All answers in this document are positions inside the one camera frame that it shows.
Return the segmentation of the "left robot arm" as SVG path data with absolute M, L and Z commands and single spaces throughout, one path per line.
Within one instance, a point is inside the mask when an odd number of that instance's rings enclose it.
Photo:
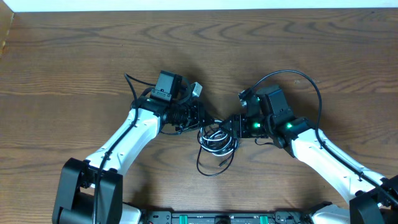
M 181 134 L 214 121 L 198 100 L 201 91 L 199 83 L 161 71 L 157 83 L 134 96 L 125 122 L 104 145 L 83 161 L 66 161 L 52 222 L 139 223 L 141 210 L 123 202 L 123 178 L 166 124 Z

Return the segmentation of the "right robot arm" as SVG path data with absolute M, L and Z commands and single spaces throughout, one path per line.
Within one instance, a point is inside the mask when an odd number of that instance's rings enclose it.
M 271 138 L 274 146 L 320 174 L 349 205 L 321 203 L 302 215 L 302 223 L 397 223 L 397 177 L 368 169 L 310 120 L 295 116 L 277 85 L 244 90 L 239 99 L 246 112 L 223 121 L 224 132 L 238 139 Z

